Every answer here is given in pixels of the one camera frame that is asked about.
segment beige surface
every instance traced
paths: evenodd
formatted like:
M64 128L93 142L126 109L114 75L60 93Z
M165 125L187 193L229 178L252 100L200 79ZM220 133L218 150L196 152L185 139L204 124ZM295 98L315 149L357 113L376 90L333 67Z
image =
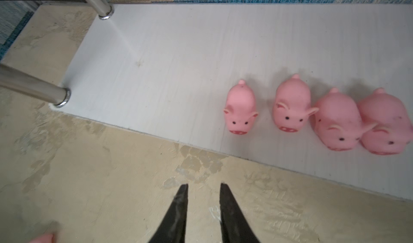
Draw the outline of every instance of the beige surface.
M3 62L58 83L95 13L43 6ZM0 89L0 238L140 242L189 183L187 242L220 242L228 183L265 242L411 242L413 203L52 112Z

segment silver tube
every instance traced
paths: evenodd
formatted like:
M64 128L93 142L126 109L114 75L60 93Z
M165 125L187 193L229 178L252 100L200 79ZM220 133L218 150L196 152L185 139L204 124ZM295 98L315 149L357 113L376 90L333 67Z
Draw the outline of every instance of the silver tube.
M17 69L0 64L0 86L62 107L69 101L70 90L45 82Z
M100 19L108 19L113 14L114 8L106 0L86 0L92 6Z

